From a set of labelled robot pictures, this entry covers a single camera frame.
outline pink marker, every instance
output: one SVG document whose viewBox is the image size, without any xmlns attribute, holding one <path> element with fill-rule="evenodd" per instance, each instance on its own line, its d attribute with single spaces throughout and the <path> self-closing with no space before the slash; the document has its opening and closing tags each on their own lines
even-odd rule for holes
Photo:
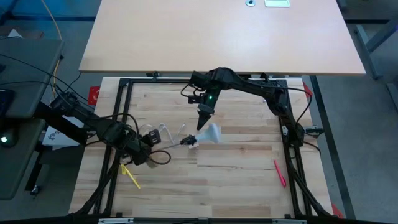
<svg viewBox="0 0 398 224">
<path fill-rule="evenodd" d="M 274 159 L 274 164 L 275 164 L 276 172 L 278 172 L 278 176 L 279 176 L 280 183 L 282 184 L 283 187 L 286 187 L 285 178 L 284 178 L 284 176 L 280 173 L 279 166 L 278 166 L 278 162 L 276 161 L 276 159 Z"/>
</svg>

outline wooden desk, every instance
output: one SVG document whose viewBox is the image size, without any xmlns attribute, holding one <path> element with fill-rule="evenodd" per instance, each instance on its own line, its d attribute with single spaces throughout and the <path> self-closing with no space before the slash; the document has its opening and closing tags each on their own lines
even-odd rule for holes
<svg viewBox="0 0 398 224">
<path fill-rule="evenodd" d="M 81 72 L 363 75 L 335 0 L 103 0 Z"/>
<path fill-rule="evenodd" d="M 118 83 L 119 78 L 103 78 L 95 109 L 97 115 L 112 114 Z M 288 84 L 303 88 L 299 78 L 288 79 Z M 185 122 L 187 126 L 180 137 L 195 134 L 197 105 L 189 105 L 187 99 L 180 95 L 183 86 L 134 84 L 129 113 L 135 116 L 139 125 L 165 123 L 175 134 Z M 307 99 L 302 92 L 290 91 L 290 100 L 297 119 L 306 107 Z M 263 99 L 234 90 L 222 91 L 210 122 L 222 126 L 222 144 L 200 144 L 198 149 L 168 149 L 172 155 L 171 163 L 153 169 L 147 164 L 130 165 L 129 169 L 142 187 L 140 190 L 119 171 L 113 213 L 123 212 L 125 217 L 180 218 L 282 218 L 286 213 L 293 214 L 289 186 L 281 186 L 273 164 L 273 159 L 279 161 L 287 180 L 279 123 Z M 300 123 L 304 126 L 312 124 L 309 112 Z M 165 133 L 162 133 L 162 139 L 165 142 L 156 148 L 170 144 Z M 311 137 L 306 141 L 316 144 Z M 104 150 L 102 143 L 86 148 L 71 212 L 81 208 L 97 187 Z M 308 187 L 331 212 L 319 153 L 307 145 L 301 148 L 301 152 Z M 303 205 L 301 191 L 298 195 Z M 107 194 L 104 194 L 102 208 L 106 198 Z"/>
</svg>

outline wooden tabletop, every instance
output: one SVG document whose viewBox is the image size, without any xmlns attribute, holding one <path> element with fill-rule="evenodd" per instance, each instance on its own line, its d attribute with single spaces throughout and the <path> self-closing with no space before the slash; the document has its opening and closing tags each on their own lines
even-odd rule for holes
<svg viewBox="0 0 398 224">
<path fill-rule="evenodd" d="M 81 72 L 363 75 L 336 0 L 103 0 Z"/>
<path fill-rule="evenodd" d="M 95 109 L 97 115 L 112 114 L 118 83 L 119 78 L 103 78 Z M 303 89 L 299 78 L 288 79 L 288 84 Z M 139 126 L 151 124 L 159 127 L 160 123 L 165 123 L 173 135 L 186 123 L 178 139 L 195 134 L 197 105 L 187 103 L 187 99 L 180 95 L 182 88 L 183 84 L 134 84 L 129 113 L 135 116 Z M 302 92 L 290 91 L 290 100 L 297 119 L 306 107 L 307 99 Z M 180 218 L 282 218 L 284 214 L 293 214 L 289 186 L 281 186 L 273 163 L 274 159 L 279 162 L 287 180 L 277 117 L 269 111 L 261 97 L 234 90 L 221 92 L 215 110 L 208 124 L 221 126 L 223 142 L 206 142 L 197 149 L 167 149 L 172 160 L 164 166 L 129 165 L 129 170 L 141 185 L 140 190 L 119 170 L 113 214 L 123 212 L 125 217 Z M 132 124 L 132 121 L 128 119 L 127 123 Z M 309 112 L 300 123 L 304 126 L 312 124 Z M 154 149 L 170 144 L 165 132 L 162 131 L 161 136 L 162 143 Z M 317 143 L 309 136 L 306 141 Z M 104 151 L 102 143 L 85 149 L 70 205 L 71 212 L 81 208 L 97 187 Z M 308 188 L 331 212 L 320 155 L 307 145 L 301 148 L 301 152 Z M 304 211 L 299 190 L 298 195 Z M 104 194 L 102 208 L 107 196 Z"/>
</svg>

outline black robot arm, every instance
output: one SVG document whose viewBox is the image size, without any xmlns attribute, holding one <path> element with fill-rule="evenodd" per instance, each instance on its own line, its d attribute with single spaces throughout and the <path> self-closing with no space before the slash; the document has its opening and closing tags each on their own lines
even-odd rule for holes
<svg viewBox="0 0 398 224">
<path fill-rule="evenodd" d="M 140 165 L 148 160 L 152 147 L 160 143 L 158 130 L 153 130 L 144 136 L 131 129 L 130 126 L 108 117 L 99 117 L 80 104 L 72 93 L 61 93 L 52 103 L 51 108 L 60 115 L 73 116 L 96 132 L 98 139 L 112 146 L 122 154 L 132 157 L 135 165 Z"/>
<path fill-rule="evenodd" d="M 303 127 L 293 117 L 287 86 L 283 86 L 278 80 L 243 80 L 229 68 L 217 68 L 207 74 L 193 72 L 188 85 L 204 91 L 200 95 L 188 96 L 189 103 L 199 103 L 197 130 L 214 114 L 221 90 L 235 89 L 263 97 L 272 113 L 282 121 L 289 143 L 297 147 L 303 146 Z"/>
</svg>

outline yellow marker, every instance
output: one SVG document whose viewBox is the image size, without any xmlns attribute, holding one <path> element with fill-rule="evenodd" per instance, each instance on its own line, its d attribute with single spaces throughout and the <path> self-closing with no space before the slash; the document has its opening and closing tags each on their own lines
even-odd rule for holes
<svg viewBox="0 0 398 224">
<path fill-rule="evenodd" d="M 135 180 L 135 178 L 132 177 L 132 175 L 131 175 L 129 169 L 127 169 L 127 167 L 126 167 L 124 164 L 121 164 L 120 166 L 122 167 L 122 174 L 123 174 L 123 175 L 126 175 L 126 174 L 127 174 L 127 175 L 131 178 L 131 180 L 134 182 L 134 184 L 137 186 L 137 188 L 138 188 L 138 189 L 141 189 L 141 187 L 139 186 L 139 184 L 137 183 L 137 181 Z"/>
</svg>

